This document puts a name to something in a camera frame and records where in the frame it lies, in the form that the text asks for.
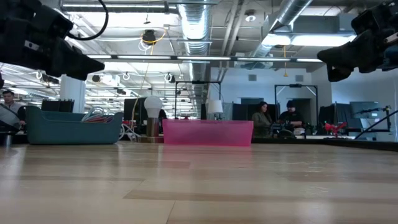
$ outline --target white lamp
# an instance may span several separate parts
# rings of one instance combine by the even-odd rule
[[[216,115],[223,112],[223,103],[221,100],[209,100],[207,113]]]
[[[157,96],[149,96],[144,102],[148,118],[158,118],[160,109],[162,109],[163,101]]]

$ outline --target ceiling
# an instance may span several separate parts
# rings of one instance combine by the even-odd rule
[[[358,4],[359,1],[320,1],[314,0],[309,7],[307,7],[302,15],[311,16],[335,16],[344,9],[350,13],[356,13],[357,9],[363,9],[365,6],[376,4],[377,1],[366,1],[366,3]],[[254,50],[262,41],[262,29],[266,15],[277,12],[280,1],[263,1],[254,0],[249,1],[246,10],[253,9],[256,20],[247,22],[242,20],[242,23],[237,34],[237,41],[234,42],[231,54],[237,52],[247,53]],[[217,5],[211,7],[210,17],[210,36],[209,40],[210,51],[209,55],[219,56],[223,45],[224,35],[226,32],[226,25],[228,22],[228,15],[233,6],[232,0],[220,1]],[[74,32],[79,32],[82,35],[93,35],[97,33],[104,21],[105,14],[103,12],[64,12],[71,21],[76,25]],[[163,39],[158,41],[153,49],[143,49],[141,45],[141,35],[145,30],[154,30],[157,38]],[[109,23],[105,32],[101,37],[92,41],[75,41],[68,40],[68,42],[80,48],[84,54],[154,54],[154,55],[185,55],[183,30],[181,28],[181,19],[176,14],[162,14],[162,13],[113,13],[109,14]],[[307,47],[288,45],[283,49],[273,48],[270,53],[274,57],[298,57],[298,58],[316,58],[319,50],[326,47]],[[137,62],[106,62],[105,70],[94,74],[89,74],[86,81],[86,107],[91,108],[95,105],[102,105],[109,108],[110,112],[123,110],[123,99],[126,97],[149,96],[158,95],[161,97],[172,98],[174,96],[175,85],[165,81],[165,75],[174,75],[179,81],[192,81],[190,75],[189,63],[137,63]],[[279,69],[285,66],[285,63],[275,63],[272,68]],[[308,71],[314,70],[321,66],[318,63],[288,63],[288,68],[306,68]],[[31,102],[39,105],[42,98],[58,98],[60,92],[60,85],[45,83],[39,78],[41,73],[28,68],[18,67],[15,65],[1,65],[1,72],[3,79],[7,80],[6,84],[16,86],[31,86],[31,88],[20,88],[19,98],[26,102]],[[113,85],[107,85],[105,82],[93,82],[93,75],[110,76],[116,80],[115,84],[120,89],[123,87],[137,88],[131,90],[127,95],[120,95],[112,89]],[[99,87],[107,86],[109,89],[99,89]],[[197,106],[195,99],[193,99],[193,87],[189,84],[179,85],[181,94],[179,96],[178,105],[184,109],[180,109],[178,113],[192,114],[195,116]],[[206,96],[206,88],[203,87],[203,96]],[[171,114],[172,106],[166,110]]]

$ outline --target ductwork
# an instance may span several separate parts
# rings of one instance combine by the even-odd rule
[[[197,4],[181,4],[177,6],[181,15],[181,28],[185,40],[206,40],[209,34],[210,6]],[[186,42],[185,51],[189,56],[207,55],[208,43]],[[190,63],[189,72],[191,80],[204,80],[206,64]],[[195,99],[201,105],[202,89],[199,86],[193,87]]]
[[[304,9],[311,4],[312,0],[283,0],[280,4],[279,11],[276,15],[267,16],[264,21],[263,32],[264,38],[270,31],[276,30],[283,26],[292,26],[294,21],[304,11]],[[256,49],[249,53],[250,57],[265,57],[271,51],[273,45],[265,45],[260,43]],[[254,69],[264,68],[267,65],[264,63],[247,63],[241,65],[241,68]]]
[[[165,13],[178,14],[176,5],[148,3],[148,4],[131,4],[127,2],[107,2],[106,7],[109,12],[135,12],[135,13]],[[61,11],[66,12],[103,12],[101,4],[96,2],[88,3],[87,1],[64,1],[60,6]]]

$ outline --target black frame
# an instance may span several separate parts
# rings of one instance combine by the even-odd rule
[[[177,118],[177,92],[178,92],[178,84],[179,83],[191,83],[191,84],[197,84],[197,85],[204,85],[204,84],[212,84],[216,83],[218,84],[218,98],[221,100],[221,82],[216,82],[216,81],[176,81],[175,82],[175,98],[174,98],[174,118]]]
[[[317,85],[301,85],[301,84],[289,84],[289,85],[275,85],[274,86],[274,91],[275,91],[275,105],[277,104],[277,102],[278,102],[278,99],[277,99],[277,88],[279,87],[279,86],[287,86],[287,87],[289,87],[289,88],[302,88],[302,87],[313,87],[314,89],[315,89],[315,99],[316,99],[316,107],[317,107],[317,126],[318,126],[318,124],[319,124],[319,120],[318,120],[318,117],[319,117],[319,107],[318,107],[318,86]],[[275,107],[275,115],[276,115],[276,118],[275,118],[275,120],[278,120],[278,116],[279,116],[279,111],[278,111],[278,107],[276,106]]]

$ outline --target man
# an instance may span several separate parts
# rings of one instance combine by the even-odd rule
[[[296,111],[296,107],[294,106],[294,103],[292,100],[289,100],[286,104],[287,111],[283,112],[279,116],[279,121],[280,122],[290,122],[290,124],[293,126],[293,128],[301,128],[303,126],[303,116]]]
[[[2,97],[4,98],[4,105],[18,115],[19,124],[25,125],[25,108],[22,105],[14,102],[14,93],[6,90],[2,93]]]

